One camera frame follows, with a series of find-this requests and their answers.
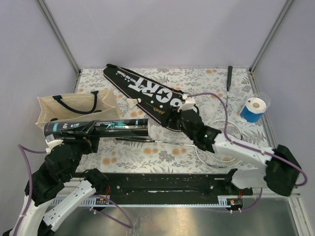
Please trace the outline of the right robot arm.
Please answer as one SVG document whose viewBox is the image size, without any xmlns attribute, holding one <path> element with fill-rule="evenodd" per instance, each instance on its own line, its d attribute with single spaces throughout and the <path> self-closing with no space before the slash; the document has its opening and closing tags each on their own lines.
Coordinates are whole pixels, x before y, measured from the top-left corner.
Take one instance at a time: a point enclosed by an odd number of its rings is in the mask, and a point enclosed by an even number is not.
<svg viewBox="0 0 315 236">
<path fill-rule="evenodd" d="M 258 147 L 238 141 L 205 125 L 194 110 L 168 109 L 164 125 L 174 125 L 202 151 L 227 155 L 255 166 L 254 170 L 231 171 L 231 178 L 224 182 L 224 189 L 234 195 L 244 188 L 265 188 L 278 195 L 291 195 L 301 173 L 301 167 L 292 152 L 283 145 L 276 148 Z"/>
</svg>

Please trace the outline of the black shuttlecock tube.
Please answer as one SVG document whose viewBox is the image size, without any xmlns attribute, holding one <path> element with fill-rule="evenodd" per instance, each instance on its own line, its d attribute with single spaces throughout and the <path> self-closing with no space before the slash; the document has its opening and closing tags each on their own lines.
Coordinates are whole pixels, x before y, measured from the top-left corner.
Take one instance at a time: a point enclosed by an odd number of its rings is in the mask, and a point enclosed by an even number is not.
<svg viewBox="0 0 315 236">
<path fill-rule="evenodd" d="M 59 134 L 59 126 L 68 121 L 48 122 L 43 129 L 44 136 L 53 134 L 55 139 L 63 139 Z M 92 133 L 85 137 L 96 138 L 119 138 L 119 137 L 147 137 L 149 136 L 148 119 L 121 119 L 100 121 L 96 120 L 96 125 Z"/>
</svg>

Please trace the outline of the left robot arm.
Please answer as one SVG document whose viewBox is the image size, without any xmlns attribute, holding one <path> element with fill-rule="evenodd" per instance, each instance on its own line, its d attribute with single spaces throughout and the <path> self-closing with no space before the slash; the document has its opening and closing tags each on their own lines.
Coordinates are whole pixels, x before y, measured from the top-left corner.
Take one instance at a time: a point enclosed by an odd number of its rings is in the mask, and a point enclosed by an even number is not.
<svg viewBox="0 0 315 236">
<path fill-rule="evenodd" d="M 5 236 L 52 236 L 62 223 L 89 196 L 102 194 L 107 188 L 107 176 L 97 168 L 86 171 L 79 187 L 57 207 L 48 206 L 69 182 L 83 155 L 98 150 L 105 136 L 101 121 L 48 122 L 43 133 L 48 148 L 43 164 L 29 172 L 24 203 L 15 226 Z"/>
</svg>

